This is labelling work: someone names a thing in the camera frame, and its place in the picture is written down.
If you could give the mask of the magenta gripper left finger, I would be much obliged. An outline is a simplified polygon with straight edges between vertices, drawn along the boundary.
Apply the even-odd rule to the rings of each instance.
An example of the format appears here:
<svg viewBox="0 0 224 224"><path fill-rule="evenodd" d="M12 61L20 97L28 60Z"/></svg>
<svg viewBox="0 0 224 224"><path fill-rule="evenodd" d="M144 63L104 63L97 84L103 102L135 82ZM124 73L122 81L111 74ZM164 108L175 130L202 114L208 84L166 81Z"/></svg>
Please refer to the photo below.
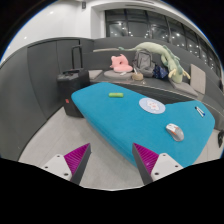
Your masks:
<svg viewBox="0 0 224 224"><path fill-rule="evenodd" d="M66 155L56 154L42 169L79 185L90 154L91 145L87 143Z"/></svg>

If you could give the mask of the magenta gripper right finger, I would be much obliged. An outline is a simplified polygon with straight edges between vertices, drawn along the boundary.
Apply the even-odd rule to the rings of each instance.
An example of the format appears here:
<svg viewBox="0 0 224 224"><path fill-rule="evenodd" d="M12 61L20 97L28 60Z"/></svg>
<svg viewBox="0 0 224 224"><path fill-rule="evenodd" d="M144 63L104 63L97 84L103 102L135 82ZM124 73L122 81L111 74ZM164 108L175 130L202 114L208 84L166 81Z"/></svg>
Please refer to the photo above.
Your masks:
<svg viewBox="0 0 224 224"><path fill-rule="evenodd" d="M144 185L182 169L182 166L167 153L157 154L137 143L132 146L132 154Z"/></svg>

